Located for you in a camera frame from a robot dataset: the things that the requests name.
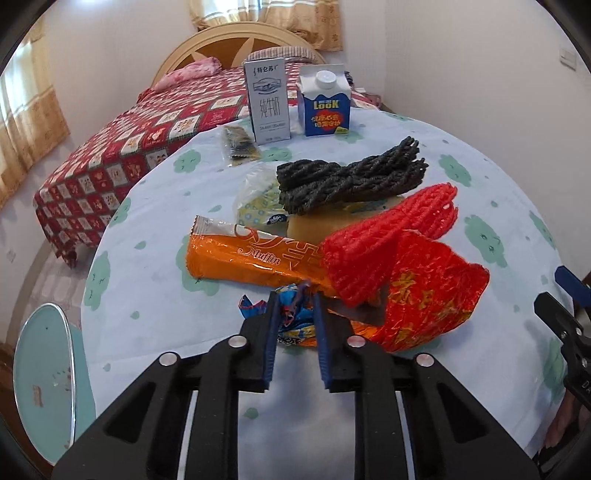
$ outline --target light blue tablecloth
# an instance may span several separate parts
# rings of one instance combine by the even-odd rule
[[[531,451],[540,442],[534,435],[561,400],[564,372],[560,342],[533,311],[545,290],[566,304],[553,281],[560,258],[539,213],[492,160],[442,130],[380,111],[354,109],[351,115],[347,136],[295,135],[264,146],[264,157],[347,164],[408,135],[420,140],[430,165],[423,186],[450,181],[459,188],[459,218],[441,240],[491,271],[470,320],[424,350]],[[184,267],[194,217],[234,222],[236,192],[255,165],[228,167],[219,132],[203,132],[123,202],[96,253],[82,310],[98,413],[160,353],[203,353],[236,333],[242,295],[253,302],[268,297],[268,288],[196,282]],[[271,389],[242,394],[239,415],[242,479],[353,478],[353,397],[323,389],[315,351],[280,346]]]

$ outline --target blue juice carton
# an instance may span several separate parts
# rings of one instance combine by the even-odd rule
[[[298,117],[307,137],[349,132],[351,87],[344,65],[302,65]]]

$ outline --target twisted rope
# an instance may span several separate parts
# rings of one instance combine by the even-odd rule
[[[400,195],[423,181],[428,164],[417,160],[412,137],[381,155],[342,167],[324,160],[298,160],[277,167],[279,202],[302,215],[326,203],[369,202]]]

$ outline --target light blue chair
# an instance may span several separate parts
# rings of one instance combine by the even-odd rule
[[[14,355],[14,396],[22,425],[55,465],[96,418],[82,332],[53,303],[25,322]]]

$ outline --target curtain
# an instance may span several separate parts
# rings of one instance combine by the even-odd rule
[[[198,30],[230,22],[256,22],[259,0],[188,0],[193,25]]]
[[[0,76],[0,208],[31,167],[68,135],[70,130],[48,75],[41,19]]]
[[[198,30],[258,21],[290,30],[316,50],[343,50],[338,0],[187,0]]]

